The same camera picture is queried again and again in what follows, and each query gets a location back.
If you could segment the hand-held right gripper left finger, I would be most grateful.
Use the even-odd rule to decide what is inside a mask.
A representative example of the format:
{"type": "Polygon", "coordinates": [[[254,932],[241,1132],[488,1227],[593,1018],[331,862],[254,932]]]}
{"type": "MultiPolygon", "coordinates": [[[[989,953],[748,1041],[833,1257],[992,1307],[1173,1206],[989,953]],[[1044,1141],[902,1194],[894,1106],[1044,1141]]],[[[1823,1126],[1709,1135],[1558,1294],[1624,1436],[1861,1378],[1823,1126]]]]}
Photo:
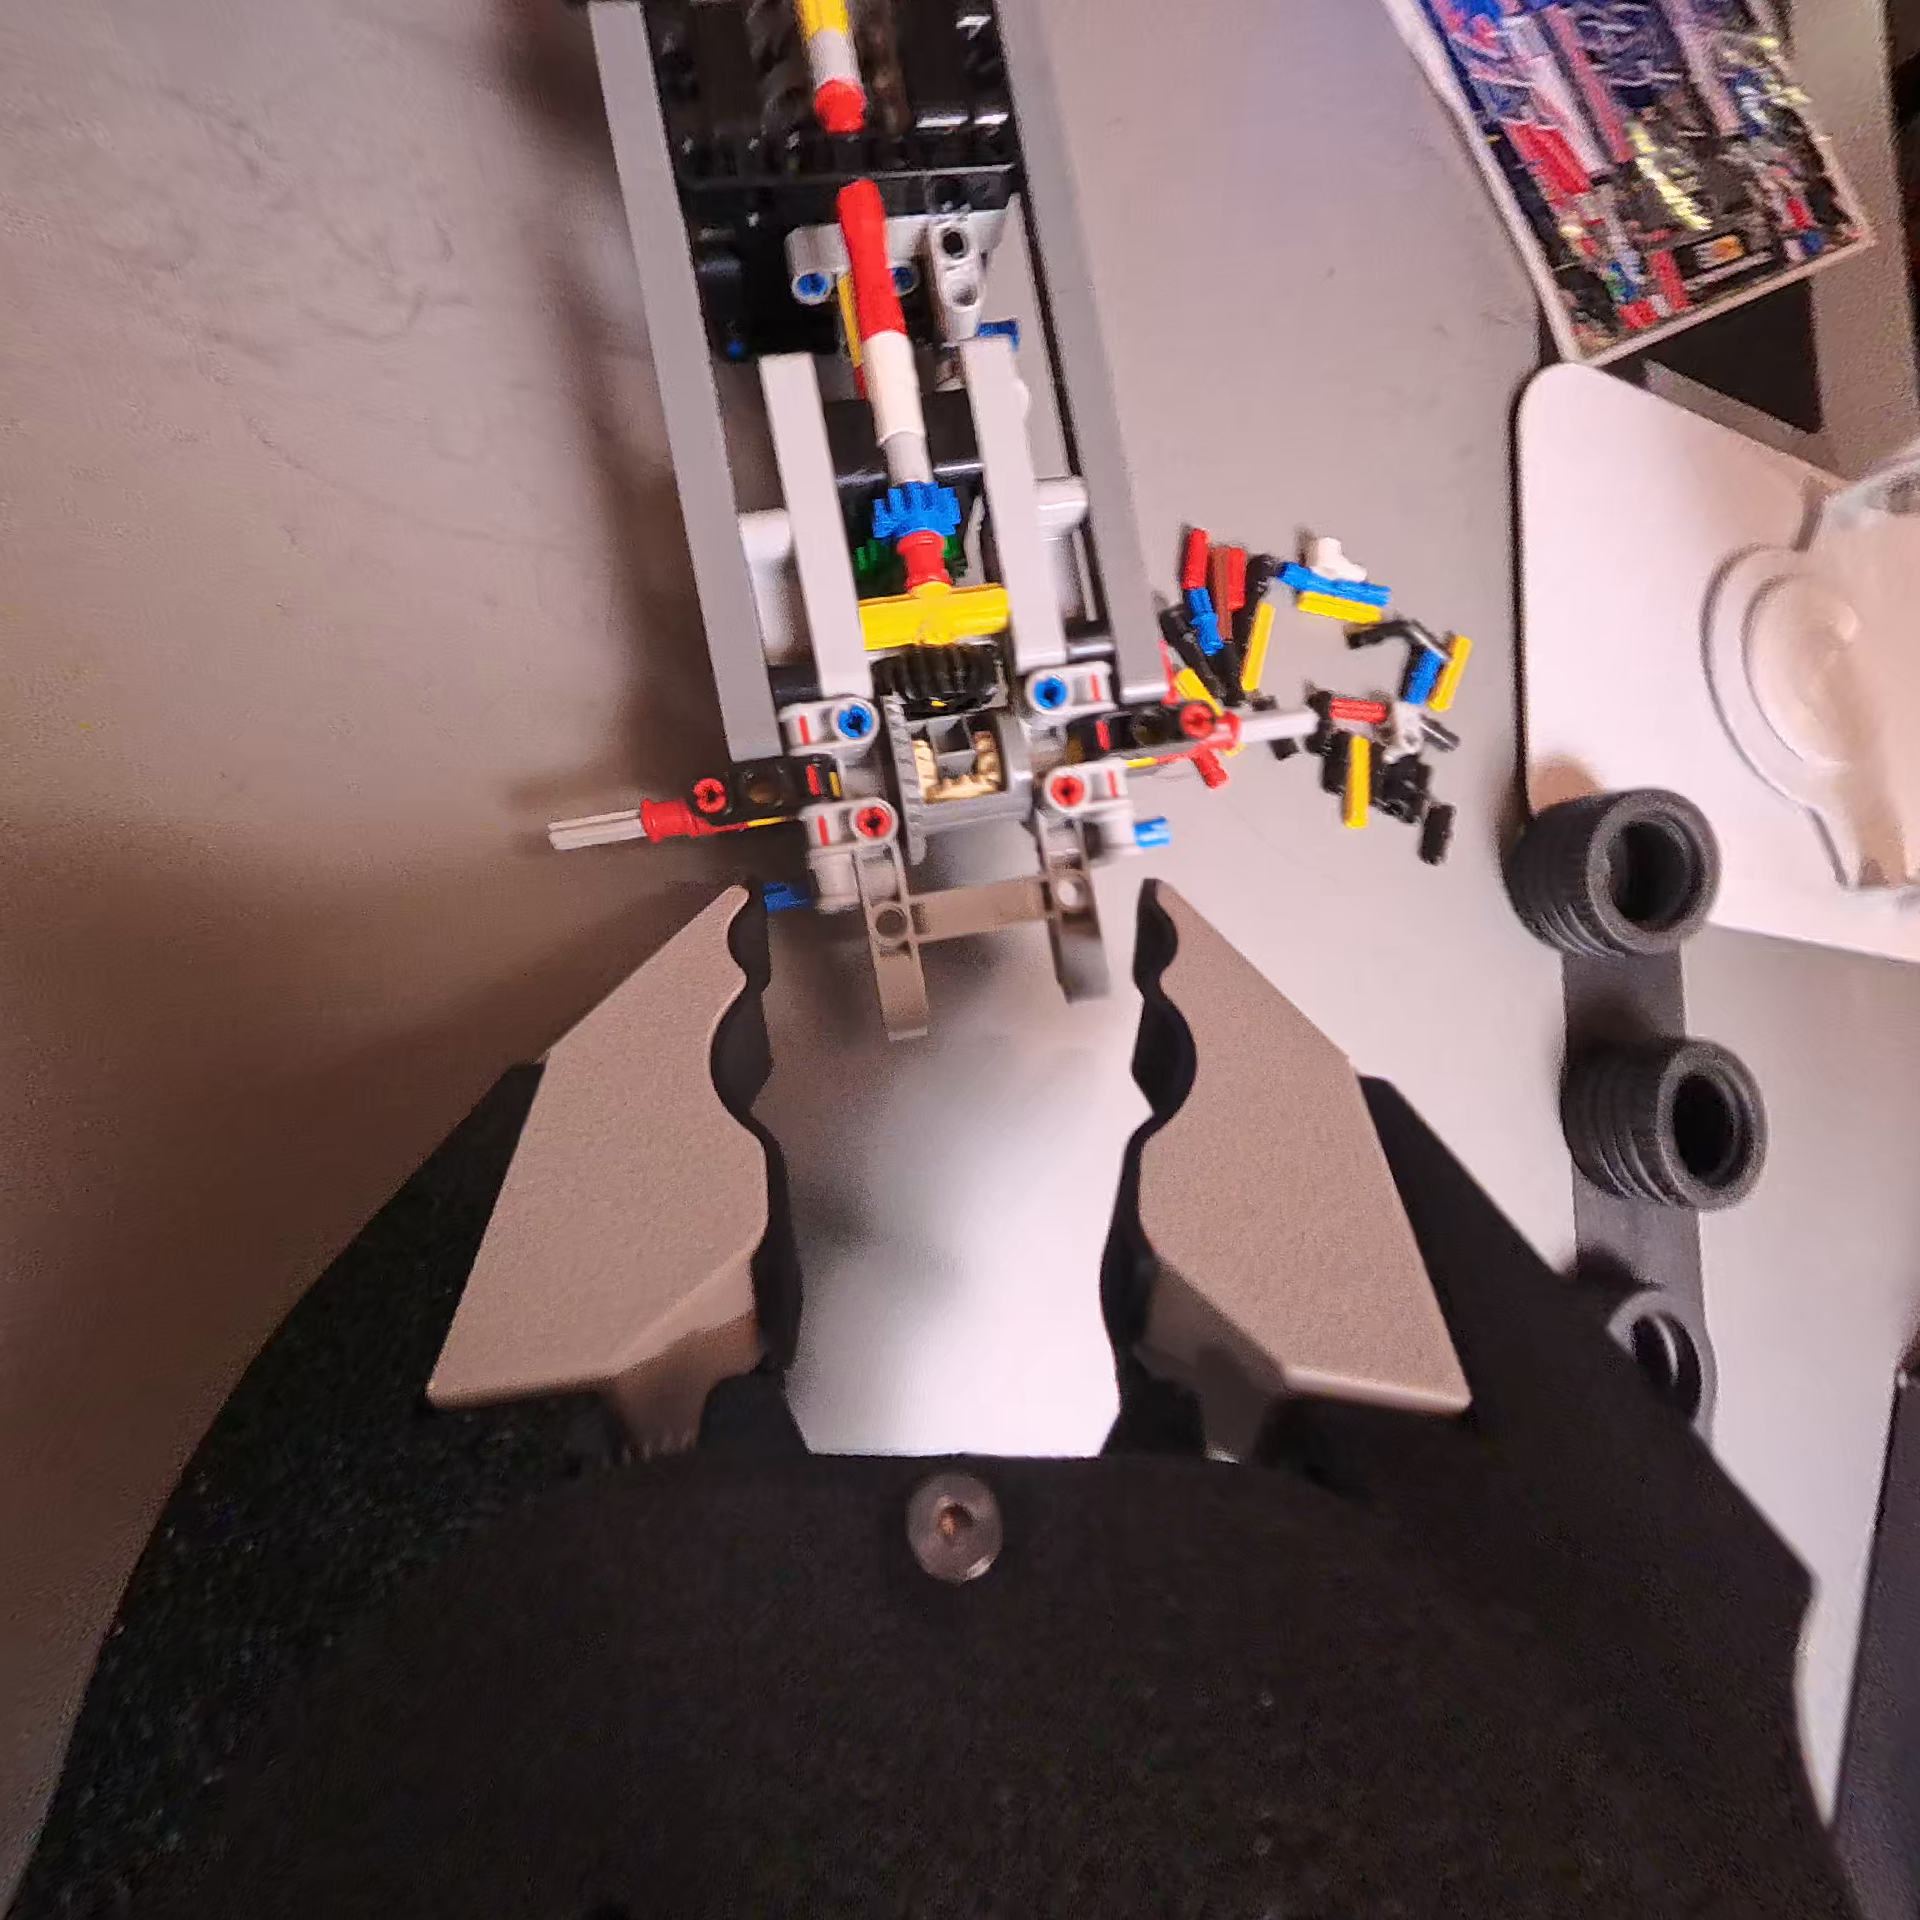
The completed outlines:
{"type": "Polygon", "coordinates": [[[592,1397],[643,1457],[693,1450],[766,1355],[751,1261],[771,1163],[716,1045],[750,1007],[757,913],[723,889],[547,1051],[424,1395],[592,1397]]]}

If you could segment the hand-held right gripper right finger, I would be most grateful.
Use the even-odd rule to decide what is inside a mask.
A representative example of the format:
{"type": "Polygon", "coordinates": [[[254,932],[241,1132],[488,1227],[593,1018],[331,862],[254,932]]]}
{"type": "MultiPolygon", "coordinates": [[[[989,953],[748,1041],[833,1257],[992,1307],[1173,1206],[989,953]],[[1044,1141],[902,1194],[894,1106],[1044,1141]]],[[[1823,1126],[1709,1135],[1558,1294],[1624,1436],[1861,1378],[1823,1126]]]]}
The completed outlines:
{"type": "Polygon", "coordinates": [[[1465,1364],[1349,1054],[1166,881],[1136,906],[1101,1249],[1107,1453],[1248,1461],[1279,1409],[1453,1419],[1465,1364]]]}

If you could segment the lego car chassis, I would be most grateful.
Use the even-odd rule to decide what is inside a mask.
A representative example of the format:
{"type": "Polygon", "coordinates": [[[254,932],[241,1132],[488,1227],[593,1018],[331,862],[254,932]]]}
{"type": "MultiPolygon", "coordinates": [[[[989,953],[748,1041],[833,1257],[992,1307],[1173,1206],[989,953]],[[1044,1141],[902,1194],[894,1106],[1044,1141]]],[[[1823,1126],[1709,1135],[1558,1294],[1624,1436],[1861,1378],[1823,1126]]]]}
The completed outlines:
{"type": "Polygon", "coordinates": [[[891,1041],[923,953],[1041,927],[1109,989],[1136,783],[1223,783],[1296,561],[1152,595],[1036,5],[585,5],[726,764],[556,849],[793,833],[891,1041]]]}

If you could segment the black rubber lego tyre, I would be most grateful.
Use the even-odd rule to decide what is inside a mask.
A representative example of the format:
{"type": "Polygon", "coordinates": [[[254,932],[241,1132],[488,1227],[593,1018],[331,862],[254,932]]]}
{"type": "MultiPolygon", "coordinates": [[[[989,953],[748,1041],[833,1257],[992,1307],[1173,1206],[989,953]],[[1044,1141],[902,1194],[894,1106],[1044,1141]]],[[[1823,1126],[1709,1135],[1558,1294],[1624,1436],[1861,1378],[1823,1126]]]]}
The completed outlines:
{"type": "Polygon", "coordinates": [[[1687,798],[1637,787],[1540,809],[1503,862],[1520,923],[1598,963],[1679,953],[1720,887],[1720,844],[1687,798]]]}
{"type": "Polygon", "coordinates": [[[1653,1397],[1712,1441],[1719,1364],[1702,1301],[1673,1286],[1637,1286],[1608,1311],[1606,1332],[1653,1397]]]}
{"type": "Polygon", "coordinates": [[[1624,1202],[1719,1212],[1747,1199],[1769,1117],[1747,1063],[1709,1041],[1632,1041],[1572,1059],[1560,1122],[1576,1170],[1624,1202]]]}

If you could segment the pile of small lego pieces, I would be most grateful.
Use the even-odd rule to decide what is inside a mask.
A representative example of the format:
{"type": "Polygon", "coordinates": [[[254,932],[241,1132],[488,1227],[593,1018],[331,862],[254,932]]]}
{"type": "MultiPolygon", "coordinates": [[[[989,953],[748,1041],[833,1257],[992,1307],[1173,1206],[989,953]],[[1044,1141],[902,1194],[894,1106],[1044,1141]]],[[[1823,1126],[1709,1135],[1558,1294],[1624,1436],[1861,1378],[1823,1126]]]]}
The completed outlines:
{"type": "Polygon", "coordinates": [[[1173,749],[1129,749],[1139,773],[1188,766],[1221,789],[1255,753],[1310,762],[1356,833],[1376,819],[1417,833],[1417,858],[1441,869],[1456,806],[1432,794],[1432,764],[1456,749],[1452,709],[1471,642],[1397,609],[1393,593],[1332,534],[1303,534],[1277,555],[1183,530],[1179,578],[1158,602],[1167,703],[1182,723],[1173,749]],[[1285,703],[1269,686],[1279,615],[1325,621],[1353,653],[1385,652],[1376,691],[1307,686],[1285,703]]]}

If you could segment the white book stand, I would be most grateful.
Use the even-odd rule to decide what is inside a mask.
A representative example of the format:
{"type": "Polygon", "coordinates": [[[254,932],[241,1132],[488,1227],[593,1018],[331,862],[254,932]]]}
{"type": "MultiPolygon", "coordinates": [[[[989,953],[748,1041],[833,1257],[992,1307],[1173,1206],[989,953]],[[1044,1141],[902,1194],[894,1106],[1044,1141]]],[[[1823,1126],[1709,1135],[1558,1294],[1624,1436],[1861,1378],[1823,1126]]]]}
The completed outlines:
{"type": "Polygon", "coordinates": [[[1526,801],[1660,787],[1715,925],[1917,961],[1916,443],[1853,482],[1590,369],[1523,393],[1526,801]]]}

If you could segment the colourful sticker sheet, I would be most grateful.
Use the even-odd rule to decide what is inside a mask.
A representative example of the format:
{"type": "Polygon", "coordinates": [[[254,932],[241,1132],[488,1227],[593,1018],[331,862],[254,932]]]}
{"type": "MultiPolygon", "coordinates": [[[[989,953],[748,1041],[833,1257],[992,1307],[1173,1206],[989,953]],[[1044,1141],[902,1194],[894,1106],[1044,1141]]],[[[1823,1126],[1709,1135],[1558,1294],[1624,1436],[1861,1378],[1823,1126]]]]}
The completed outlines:
{"type": "Polygon", "coordinates": [[[1876,244],[1781,5],[1387,3],[1542,303],[1612,364],[1876,244]]]}

